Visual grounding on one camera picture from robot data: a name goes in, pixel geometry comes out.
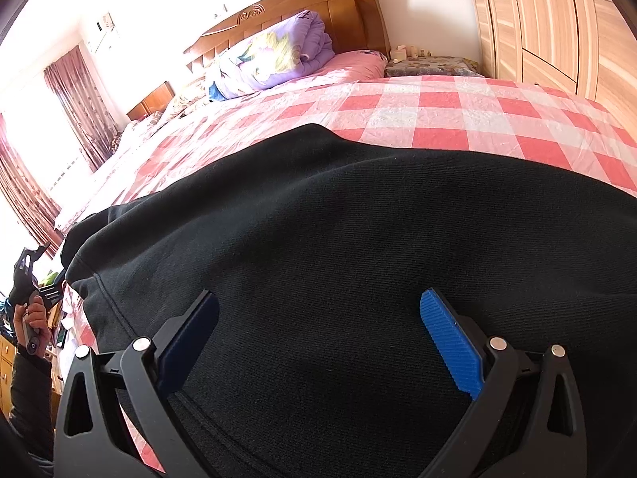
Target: small box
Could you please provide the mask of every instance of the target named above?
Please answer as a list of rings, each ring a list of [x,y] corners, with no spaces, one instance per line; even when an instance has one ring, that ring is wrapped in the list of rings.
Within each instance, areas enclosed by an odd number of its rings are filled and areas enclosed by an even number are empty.
[[[405,61],[407,59],[407,50],[404,48],[397,48],[396,50],[391,50],[389,56],[394,62]]]

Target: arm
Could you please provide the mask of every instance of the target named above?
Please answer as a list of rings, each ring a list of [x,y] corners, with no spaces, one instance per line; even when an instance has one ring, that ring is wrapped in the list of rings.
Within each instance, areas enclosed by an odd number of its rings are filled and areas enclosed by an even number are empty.
[[[22,319],[39,329],[40,347],[30,356],[25,347]],[[42,299],[36,296],[29,308],[16,306],[14,315],[18,353],[14,360],[11,384],[13,408],[9,422],[22,439],[26,450],[40,459],[53,461],[53,425],[51,422],[51,363],[44,359],[51,333]]]

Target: window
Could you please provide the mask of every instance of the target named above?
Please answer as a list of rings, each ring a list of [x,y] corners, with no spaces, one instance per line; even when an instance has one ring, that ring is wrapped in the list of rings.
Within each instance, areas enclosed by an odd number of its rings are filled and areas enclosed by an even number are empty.
[[[34,250],[37,242],[24,227],[14,209],[0,192],[0,231],[2,243],[0,249],[0,292],[9,295],[14,286],[14,264],[24,248]],[[49,272],[51,259],[47,254],[33,266],[33,274],[37,279],[44,278]]]
[[[42,73],[2,103],[9,142],[36,181],[63,207],[92,172],[66,114]]]

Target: wooden headboard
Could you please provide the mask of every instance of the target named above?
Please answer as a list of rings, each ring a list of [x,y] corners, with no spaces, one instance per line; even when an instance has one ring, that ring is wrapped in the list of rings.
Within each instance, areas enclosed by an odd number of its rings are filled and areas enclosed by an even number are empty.
[[[226,48],[305,9],[319,13],[337,54],[370,49],[389,55],[378,0],[261,0],[203,33],[184,51],[184,62],[193,73],[200,73]]]

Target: red and white checkered sheet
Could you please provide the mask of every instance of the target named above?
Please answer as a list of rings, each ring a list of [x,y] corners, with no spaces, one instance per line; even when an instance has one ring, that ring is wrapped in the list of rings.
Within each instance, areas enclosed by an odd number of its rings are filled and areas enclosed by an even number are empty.
[[[392,147],[457,149],[512,156],[574,170],[637,196],[637,142],[600,104],[551,88],[493,79],[413,76],[277,88],[212,103],[174,120],[135,149],[91,194],[83,217],[132,201],[265,138],[306,123]],[[97,350],[68,291],[74,330]],[[157,460],[135,432],[149,464]]]

